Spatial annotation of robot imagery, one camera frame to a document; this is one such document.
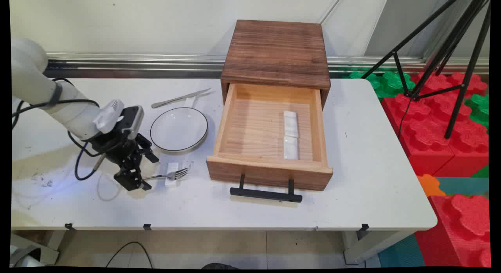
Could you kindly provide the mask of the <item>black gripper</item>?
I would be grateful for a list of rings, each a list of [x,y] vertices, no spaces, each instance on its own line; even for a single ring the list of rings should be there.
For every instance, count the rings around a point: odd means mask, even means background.
[[[150,162],[159,161],[151,149],[152,143],[140,133],[133,137],[131,131],[114,129],[108,134],[99,133],[91,139],[91,146],[98,155],[105,155],[105,158],[120,167],[114,174],[114,180],[127,191],[143,189],[148,191],[152,186],[143,180],[140,163],[141,155],[144,155]]]

